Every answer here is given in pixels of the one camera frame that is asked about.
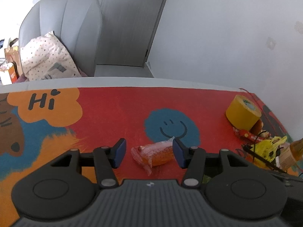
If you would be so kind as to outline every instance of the orange cloud shape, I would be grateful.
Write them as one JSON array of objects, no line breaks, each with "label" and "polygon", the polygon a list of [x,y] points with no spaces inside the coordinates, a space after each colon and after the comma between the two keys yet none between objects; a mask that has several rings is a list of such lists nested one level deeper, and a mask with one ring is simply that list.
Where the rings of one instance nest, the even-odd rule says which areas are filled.
[{"label": "orange cloud shape", "polygon": [[7,102],[18,107],[20,118],[27,123],[46,120],[51,126],[66,127],[82,117],[79,94],[77,88],[12,92]]}]

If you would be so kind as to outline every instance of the metal pivot screw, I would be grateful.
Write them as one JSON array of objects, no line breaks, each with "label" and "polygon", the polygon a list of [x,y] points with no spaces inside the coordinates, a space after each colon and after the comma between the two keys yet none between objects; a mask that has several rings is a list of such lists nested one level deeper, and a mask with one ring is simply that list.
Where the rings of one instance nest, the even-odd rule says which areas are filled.
[{"label": "metal pivot screw", "polygon": [[111,186],[114,186],[116,184],[116,181],[114,179],[107,178],[107,179],[103,179],[101,181],[101,184],[104,187],[111,187]]},{"label": "metal pivot screw", "polygon": [[187,178],[183,181],[184,185],[189,186],[189,187],[194,187],[199,184],[199,181],[195,178]]}]

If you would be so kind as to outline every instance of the white pillow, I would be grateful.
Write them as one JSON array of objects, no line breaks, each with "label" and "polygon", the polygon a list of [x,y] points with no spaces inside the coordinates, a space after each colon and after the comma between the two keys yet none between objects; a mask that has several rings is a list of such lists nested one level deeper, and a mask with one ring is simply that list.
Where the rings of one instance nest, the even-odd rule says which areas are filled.
[{"label": "white pillow", "polygon": [[69,52],[53,31],[20,48],[20,57],[29,81],[81,77]]}]

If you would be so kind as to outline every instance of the orange snack package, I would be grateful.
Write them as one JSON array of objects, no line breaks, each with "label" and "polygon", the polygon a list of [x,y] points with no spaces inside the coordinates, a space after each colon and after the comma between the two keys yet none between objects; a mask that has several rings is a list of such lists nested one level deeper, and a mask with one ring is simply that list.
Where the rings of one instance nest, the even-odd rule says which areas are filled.
[{"label": "orange snack package", "polygon": [[147,174],[151,175],[153,167],[163,165],[174,159],[172,151],[173,139],[174,137],[163,142],[133,147],[131,155],[139,165],[143,166]]}]

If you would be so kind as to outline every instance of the blue smiley face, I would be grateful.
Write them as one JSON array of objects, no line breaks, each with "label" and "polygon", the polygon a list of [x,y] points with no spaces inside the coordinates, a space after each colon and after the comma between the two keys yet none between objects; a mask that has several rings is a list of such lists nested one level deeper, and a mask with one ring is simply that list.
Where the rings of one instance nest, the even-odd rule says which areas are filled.
[{"label": "blue smiley face", "polygon": [[185,146],[199,146],[200,134],[195,123],[184,113],[163,108],[154,110],[144,122],[145,133],[153,142],[180,139]]}]

